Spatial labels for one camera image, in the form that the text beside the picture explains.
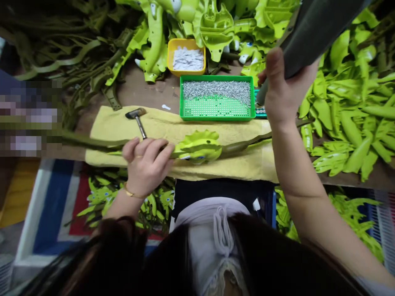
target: wooden table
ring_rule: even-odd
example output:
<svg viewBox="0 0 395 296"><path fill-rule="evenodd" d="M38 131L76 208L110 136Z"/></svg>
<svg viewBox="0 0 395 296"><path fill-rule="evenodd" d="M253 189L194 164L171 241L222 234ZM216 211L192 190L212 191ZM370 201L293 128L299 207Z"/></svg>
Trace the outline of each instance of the wooden table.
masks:
<svg viewBox="0 0 395 296"><path fill-rule="evenodd" d="M240 74L240 66L231 65L230 68L230 74ZM140 105L166 111L166 109L162 108L162 105L165 104L171 108L169 112L179 114L179 78L169 73L165 81L148 84L144 81L144 75L137 66L130 65L126 73L126 82L118 87L118 98L123 106ZM101 105L109 106L104 96L96 95L92 98L90 106L83 111L75 132L89 135ZM319 145L322 141L322 139L315 139L314 144ZM48 152L47 156L84 161L85 150L76 147L63 147L62 150ZM319 174L319 176L324 184L329 185L395 191L395 170L391 169L381 159L375 164L374 171L371 173L369 180L365 183L360 181L359 175L353 173L339 173L334 177L329 177L326 172Z"/></svg>

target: yellow plastic tray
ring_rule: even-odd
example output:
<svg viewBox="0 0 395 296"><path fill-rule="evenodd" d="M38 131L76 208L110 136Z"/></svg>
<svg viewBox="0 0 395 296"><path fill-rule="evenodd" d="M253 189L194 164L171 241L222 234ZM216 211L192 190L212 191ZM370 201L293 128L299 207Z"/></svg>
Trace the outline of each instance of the yellow plastic tray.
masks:
<svg viewBox="0 0 395 296"><path fill-rule="evenodd" d="M188 50L200 49L203 52L203 69L200 71L176 71L173 69L173 58L174 51L181 46L182 48L186 47ZM170 72L172 72L175 76L181 77L181 75L203 75L206 71L206 50L205 47L200 48L195 39L180 39L174 38L169 40L169 44L167 45L167 67Z"/></svg>

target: long dark hair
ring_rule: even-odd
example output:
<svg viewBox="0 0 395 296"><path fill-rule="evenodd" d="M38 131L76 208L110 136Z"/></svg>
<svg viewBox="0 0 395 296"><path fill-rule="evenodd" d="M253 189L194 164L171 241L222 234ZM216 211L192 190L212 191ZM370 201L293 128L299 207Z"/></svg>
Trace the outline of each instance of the long dark hair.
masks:
<svg viewBox="0 0 395 296"><path fill-rule="evenodd" d="M288 239L253 216L239 213L228 221L251 296L369 295L320 248ZM195 295L188 225L144 258L146 241L132 218L104 220L97 236L59 256L21 295Z"/></svg>

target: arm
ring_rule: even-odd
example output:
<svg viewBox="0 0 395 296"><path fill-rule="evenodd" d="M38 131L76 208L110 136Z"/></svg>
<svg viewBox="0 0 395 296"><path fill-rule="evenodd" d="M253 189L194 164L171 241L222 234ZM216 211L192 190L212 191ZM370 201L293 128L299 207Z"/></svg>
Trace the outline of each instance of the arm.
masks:
<svg viewBox="0 0 395 296"><path fill-rule="evenodd" d="M281 49L269 52L265 108L273 132L273 151L279 182L297 232L335 256L354 275L388 287L395 279L340 217L315 172L295 125L295 114L316 76L317 63L284 80Z"/></svg>
<svg viewBox="0 0 395 296"><path fill-rule="evenodd" d="M169 158L174 145L167 144L168 141L164 139L145 139L139 143L139 138L126 143L122 150L123 158L128 162L126 189L133 196L121 189L104 218L131 216L138 219L145 198L159 186L173 164Z"/></svg>

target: pile of rivets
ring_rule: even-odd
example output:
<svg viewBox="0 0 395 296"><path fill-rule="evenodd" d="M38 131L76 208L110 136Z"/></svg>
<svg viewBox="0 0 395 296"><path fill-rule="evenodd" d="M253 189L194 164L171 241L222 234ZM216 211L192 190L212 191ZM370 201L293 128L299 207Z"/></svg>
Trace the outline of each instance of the pile of rivets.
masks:
<svg viewBox="0 0 395 296"><path fill-rule="evenodd" d="M251 107L251 86L244 81L184 81L184 99L220 96Z"/></svg>

